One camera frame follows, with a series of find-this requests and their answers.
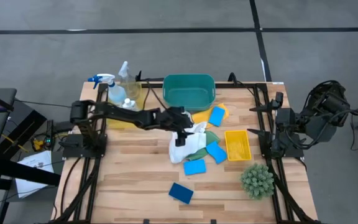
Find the blue sponge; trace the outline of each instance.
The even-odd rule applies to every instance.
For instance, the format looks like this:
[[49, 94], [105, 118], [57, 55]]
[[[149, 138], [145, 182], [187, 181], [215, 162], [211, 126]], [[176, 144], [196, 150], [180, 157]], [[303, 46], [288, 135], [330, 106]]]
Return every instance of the blue sponge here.
[[215, 106], [212, 110], [211, 116], [209, 117], [209, 121], [211, 124], [215, 126], [220, 126], [224, 116], [224, 109]]
[[185, 169], [185, 175], [193, 175], [206, 172], [204, 159], [185, 162], [183, 163], [183, 168]]
[[169, 191], [169, 195], [172, 197], [185, 202], [186, 204], [190, 203], [191, 197], [193, 196], [193, 191], [187, 189], [186, 187], [179, 185], [177, 183], [173, 183], [171, 190]]
[[207, 145], [206, 151], [215, 159], [217, 164], [220, 164], [227, 159], [226, 152], [218, 146], [216, 141]]

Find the wooden table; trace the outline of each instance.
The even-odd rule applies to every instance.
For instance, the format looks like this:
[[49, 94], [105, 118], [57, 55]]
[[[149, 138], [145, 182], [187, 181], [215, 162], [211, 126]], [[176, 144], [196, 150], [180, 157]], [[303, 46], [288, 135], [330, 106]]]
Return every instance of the wooden table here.
[[[267, 83], [267, 86], [270, 99], [275, 97], [276, 91], [283, 92], [283, 107], [289, 107], [284, 85]], [[97, 92], [92, 87], [93, 83], [84, 83], [81, 100], [96, 99]], [[162, 90], [154, 90], [161, 97]], [[221, 138], [219, 145], [223, 149], [226, 149], [225, 131], [259, 129], [257, 113], [249, 111], [255, 106], [254, 97], [245, 88], [217, 88], [214, 104], [218, 103], [226, 105], [229, 117], [221, 127], [208, 130]], [[156, 107], [160, 105], [150, 93], [145, 108]], [[101, 160], [92, 223], [142, 223], [145, 218], [151, 223], [209, 223], [211, 219], [217, 219], [218, 223], [275, 223], [272, 199], [250, 200], [240, 187], [239, 177], [244, 168], [254, 163], [265, 163], [256, 135], [249, 133], [251, 161], [224, 161], [217, 165], [210, 156], [206, 156], [206, 173], [185, 176], [183, 164], [172, 164], [169, 159], [171, 133], [136, 128], [108, 128], [106, 133], [108, 148]], [[58, 214], [63, 184], [74, 161], [67, 160], [63, 168], [55, 201]], [[317, 219], [305, 168], [295, 159], [284, 158], [283, 163], [290, 193], [306, 214]], [[82, 168], [83, 159], [68, 181], [65, 208], [77, 194]], [[168, 195], [174, 182], [194, 190], [189, 205]], [[281, 193], [278, 195], [283, 219], [287, 219]], [[87, 202], [88, 197], [85, 196], [81, 218], [85, 217]]]

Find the concrete floor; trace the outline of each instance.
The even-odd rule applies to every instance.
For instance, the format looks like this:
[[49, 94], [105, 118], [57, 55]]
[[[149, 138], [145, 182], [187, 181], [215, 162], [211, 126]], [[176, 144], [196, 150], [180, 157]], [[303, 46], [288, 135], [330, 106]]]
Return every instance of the concrete floor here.
[[[256, 5], [263, 28], [358, 27], [358, 1]], [[244, 0], [0, 0], [0, 30], [253, 26]], [[272, 80], [286, 83], [295, 111], [325, 80], [340, 81], [358, 108], [358, 32], [263, 33], [263, 38]], [[87, 77], [116, 73], [123, 60], [133, 73], [143, 70], [149, 78], [209, 73], [223, 81], [235, 72], [243, 81], [265, 79], [253, 32], [0, 35], [0, 87], [17, 88], [22, 100], [69, 105]], [[32, 106], [48, 119], [68, 118], [66, 108]], [[330, 142], [306, 151], [314, 203], [325, 223], [358, 223], [358, 151], [349, 150], [351, 137], [348, 120]], [[55, 194], [48, 189], [11, 203], [5, 223], [47, 222]]]

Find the fake plant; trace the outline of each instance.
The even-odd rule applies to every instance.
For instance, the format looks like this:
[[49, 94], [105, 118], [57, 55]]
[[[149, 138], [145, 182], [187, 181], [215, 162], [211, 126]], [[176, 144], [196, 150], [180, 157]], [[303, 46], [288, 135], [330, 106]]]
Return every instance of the fake plant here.
[[263, 164], [254, 164], [241, 174], [241, 187], [251, 199], [260, 200], [273, 195], [273, 174]]

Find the green cloth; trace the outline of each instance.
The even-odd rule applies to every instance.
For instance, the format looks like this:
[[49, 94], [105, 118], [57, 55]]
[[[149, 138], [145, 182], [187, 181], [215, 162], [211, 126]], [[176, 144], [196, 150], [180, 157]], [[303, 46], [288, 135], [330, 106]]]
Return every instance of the green cloth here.
[[[219, 141], [221, 141], [219, 139], [219, 137], [213, 133], [212, 131], [205, 131], [205, 135], [206, 135], [206, 146], [211, 144], [212, 142], [217, 142], [219, 143]], [[208, 152], [206, 151], [206, 148], [202, 148], [200, 150], [198, 150], [196, 153], [190, 154], [186, 157], [186, 159], [188, 159], [189, 161], [194, 161], [197, 159], [201, 159], [202, 157], [208, 155]]]

